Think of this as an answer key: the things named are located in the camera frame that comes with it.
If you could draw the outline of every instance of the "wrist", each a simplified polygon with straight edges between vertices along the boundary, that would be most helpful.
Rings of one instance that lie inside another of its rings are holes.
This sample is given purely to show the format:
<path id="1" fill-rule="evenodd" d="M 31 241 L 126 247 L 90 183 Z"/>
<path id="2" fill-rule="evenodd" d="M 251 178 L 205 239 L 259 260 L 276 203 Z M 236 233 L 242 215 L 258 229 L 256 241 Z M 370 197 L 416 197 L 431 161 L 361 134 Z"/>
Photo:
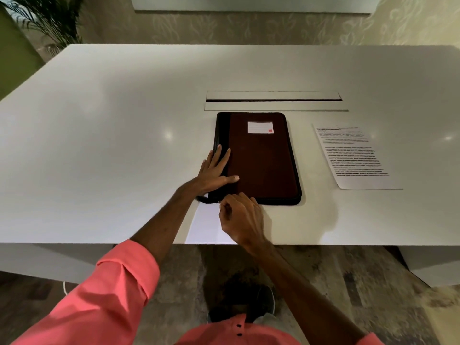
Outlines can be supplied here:
<path id="1" fill-rule="evenodd" d="M 254 259 L 264 259 L 276 253 L 275 246 L 266 238 L 256 244 L 243 247 Z"/>
<path id="2" fill-rule="evenodd" d="M 203 186 L 200 184 L 200 182 L 196 178 L 193 178 L 192 180 L 189 180 L 187 183 L 183 184 L 179 190 L 186 191 L 191 193 L 193 197 L 197 197 L 202 193 L 202 188 Z"/>

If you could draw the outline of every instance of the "hand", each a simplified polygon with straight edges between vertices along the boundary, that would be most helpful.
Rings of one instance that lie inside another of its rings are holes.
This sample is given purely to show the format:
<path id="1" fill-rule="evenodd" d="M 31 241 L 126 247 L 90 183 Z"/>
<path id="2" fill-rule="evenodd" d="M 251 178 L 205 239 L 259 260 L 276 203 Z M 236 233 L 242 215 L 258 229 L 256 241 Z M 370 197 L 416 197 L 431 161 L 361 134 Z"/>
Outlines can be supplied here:
<path id="1" fill-rule="evenodd" d="M 254 197 L 227 195 L 220 203 L 219 218 L 222 230 L 250 255 L 256 256 L 270 244 L 264 235 L 262 208 Z"/>
<path id="2" fill-rule="evenodd" d="M 199 187 L 200 196 L 214 191 L 226 184 L 236 183 L 240 179 L 239 176 L 225 177 L 221 175 L 225 165 L 229 160 L 230 149 L 227 149 L 224 157 L 222 157 L 222 160 L 220 160 L 218 163 L 221 152 L 221 145 L 217 146 L 215 154 L 214 151 L 211 150 L 207 156 L 207 159 L 203 160 L 203 163 L 201 164 L 201 169 L 198 173 L 198 177 L 193 180 Z"/>

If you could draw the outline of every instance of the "white paper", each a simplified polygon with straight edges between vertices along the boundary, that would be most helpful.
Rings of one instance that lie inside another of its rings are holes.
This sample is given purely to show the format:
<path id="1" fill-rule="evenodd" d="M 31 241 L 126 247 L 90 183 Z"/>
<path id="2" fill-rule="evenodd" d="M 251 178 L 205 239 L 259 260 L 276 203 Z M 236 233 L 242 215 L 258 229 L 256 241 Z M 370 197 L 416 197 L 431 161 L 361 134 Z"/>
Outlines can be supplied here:
<path id="1" fill-rule="evenodd" d="M 192 220 L 186 244 L 236 244 L 222 231 L 219 219 L 219 203 L 199 203 Z"/>
<path id="2" fill-rule="evenodd" d="M 248 122 L 247 132 L 250 134 L 273 134 L 273 122 Z"/>
<path id="3" fill-rule="evenodd" d="M 341 189 L 401 189 L 359 127 L 316 127 L 316 135 Z"/>

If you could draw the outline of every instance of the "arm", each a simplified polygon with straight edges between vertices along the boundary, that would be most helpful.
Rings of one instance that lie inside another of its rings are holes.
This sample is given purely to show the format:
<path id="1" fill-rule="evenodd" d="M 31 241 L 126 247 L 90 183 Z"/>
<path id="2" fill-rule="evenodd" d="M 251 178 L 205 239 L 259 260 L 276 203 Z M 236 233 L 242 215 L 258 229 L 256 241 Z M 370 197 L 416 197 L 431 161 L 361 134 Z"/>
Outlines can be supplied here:
<path id="1" fill-rule="evenodd" d="M 240 179 L 238 176 L 220 176 L 230 157 L 230 149 L 228 149 L 218 163 L 221 149 L 222 147 L 218 145 L 214 156 L 211 150 L 207 159 L 201 164 L 198 177 L 177 189 L 168 203 L 131 237 L 131 240 L 147 248 L 158 264 L 161 264 L 171 248 L 193 199 Z"/>
<path id="2" fill-rule="evenodd" d="M 311 345 L 355 345 L 364 333 L 296 272 L 264 236 L 264 217 L 254 198 L 227 195 L 221 202 L 222 229 L 264 269 L 283 296 Z"/>
<path id="3" fill-rule="evenodd" d="M 238 181 L 238 177 L 220 176 L 230 150 L 218 163 L 220 152 L 220 147 L 216 155 L 211 151 L 198 177 L 182 185 L 131 240 L 102 257 L 92 275 L 14 345 L 131 344 L 142 309 L 158 283 L 158 264 L 173 244 L 193 198 Z"/>

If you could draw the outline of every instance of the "brown leather cover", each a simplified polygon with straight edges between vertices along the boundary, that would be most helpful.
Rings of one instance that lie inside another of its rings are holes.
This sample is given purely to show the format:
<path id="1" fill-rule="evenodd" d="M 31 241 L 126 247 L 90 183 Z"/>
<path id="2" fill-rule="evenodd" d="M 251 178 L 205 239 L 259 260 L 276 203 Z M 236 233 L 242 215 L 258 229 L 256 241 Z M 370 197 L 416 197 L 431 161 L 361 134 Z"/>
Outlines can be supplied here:
<path id="1" fill-rule="evenodd" d="M 273 134 L 250 134 L 248 122 L 272 122 Z M 292 199 L 300 195 L 287 129 L 281 113 L 231 114 L 227 175 L 238 175 L 240 180 L 230 192 L 244 192 L 256 199 Z"/>

